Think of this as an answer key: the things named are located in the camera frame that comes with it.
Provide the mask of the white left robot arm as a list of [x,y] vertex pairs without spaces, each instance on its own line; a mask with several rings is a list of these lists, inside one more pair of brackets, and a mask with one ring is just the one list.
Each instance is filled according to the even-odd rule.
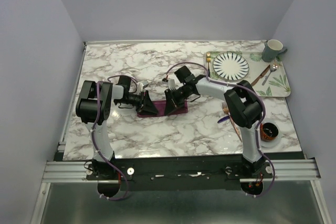
[[140,115],[156,116],[159,113],[150,99],[149,92],[139,88],[139,82],[125,75],[117,77],[117,84],[84,81],[76,104],[76,115],[91,135],[93,160],[101,163],[98,173],[104,179],[112,179],[117,171],[115,164],[110,162],[114,158],[114,150],[107,132],[111,103],[130,105]]

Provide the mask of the purple satin napkin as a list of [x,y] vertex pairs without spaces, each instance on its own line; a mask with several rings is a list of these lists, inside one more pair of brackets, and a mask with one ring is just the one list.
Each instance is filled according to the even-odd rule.
[[[137,117],[139,117],[139,118],[156,118],[156,117],[165,116],[164,111],[165,111],[166,101],[165,100],[154,101],[153,103],[158,110],[157,114],[155,114],[155,115],[145,115],[145,114],[137,113]],[[186,114],[186,113],[188,113],[187,102],[185,102],[183,108],[177,109],[176,111],[174,111],[170,115],[179,115],[179,114]]]

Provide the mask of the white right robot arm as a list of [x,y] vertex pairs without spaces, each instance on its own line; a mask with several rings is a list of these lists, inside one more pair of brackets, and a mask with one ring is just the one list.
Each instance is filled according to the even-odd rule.
[[187,66],[175,71],[175,76],[182,84],[177,88],[174,79],[166,73],[163,82],[168,84],[165,90],[166,105],[164,114],[170,115],[184,106],[191,95],[207,95],[224,101],[229,115],[239,126],[243,144],[242,173],[249,178],[259,174],[265,162],[260,149],[259,125],[265,118],[266,108],[261,98],[255,93],[248,81],[237,84],[224,83],[209,78],[207,74],[195,76]]

